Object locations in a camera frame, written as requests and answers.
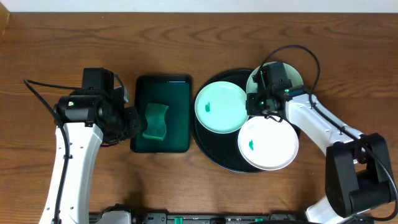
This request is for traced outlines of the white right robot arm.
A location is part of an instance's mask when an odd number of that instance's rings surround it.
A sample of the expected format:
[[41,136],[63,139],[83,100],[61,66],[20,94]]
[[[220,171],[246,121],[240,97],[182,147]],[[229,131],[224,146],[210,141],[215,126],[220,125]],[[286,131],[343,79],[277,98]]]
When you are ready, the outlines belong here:
[[345,125],[313,95],[286,90],[277,102],[284,104],[285,118],[265,113],[264,96],[248,94],[246,109],[252,118],[239,131],[238,147],[254,167],[278,170],[298,153],[293,127],[310,137],[326,155],[326,195],[306,209],[309,222],[369,220],[365,211],[397,201],[389,152],[381,135],[364,135]]

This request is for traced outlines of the green scrubbing sponge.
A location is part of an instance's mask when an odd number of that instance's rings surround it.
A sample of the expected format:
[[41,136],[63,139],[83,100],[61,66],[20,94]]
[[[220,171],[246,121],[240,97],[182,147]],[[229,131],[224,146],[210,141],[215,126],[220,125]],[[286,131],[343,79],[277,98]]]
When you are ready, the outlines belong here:
[[167,105],[157,103],[149,103],[147,105],[145,110],[147,127],[142,134],[144,138],[158,141],[163,141],[165,139],[167,134],[165,115],[168,108]]

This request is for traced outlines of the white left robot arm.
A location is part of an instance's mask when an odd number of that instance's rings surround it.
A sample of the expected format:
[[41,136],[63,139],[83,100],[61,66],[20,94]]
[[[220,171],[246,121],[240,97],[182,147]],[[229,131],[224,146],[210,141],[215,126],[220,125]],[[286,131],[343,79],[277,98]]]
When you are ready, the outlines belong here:
[[90,193],[100,147],[134,138],[140,131],[127,94],[73,94],[55,105],[56,155],[41,223],[89,223]]

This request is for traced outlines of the mint green plate with stain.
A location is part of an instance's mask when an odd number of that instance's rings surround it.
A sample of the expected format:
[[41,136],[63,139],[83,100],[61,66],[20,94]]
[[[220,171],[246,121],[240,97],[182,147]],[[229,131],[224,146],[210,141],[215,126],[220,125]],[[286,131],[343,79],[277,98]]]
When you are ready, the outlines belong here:
[[217,134],[237,131],[249,119],[246,92],[238,85],[218,81],[205,85],[194,103],[196,119]]

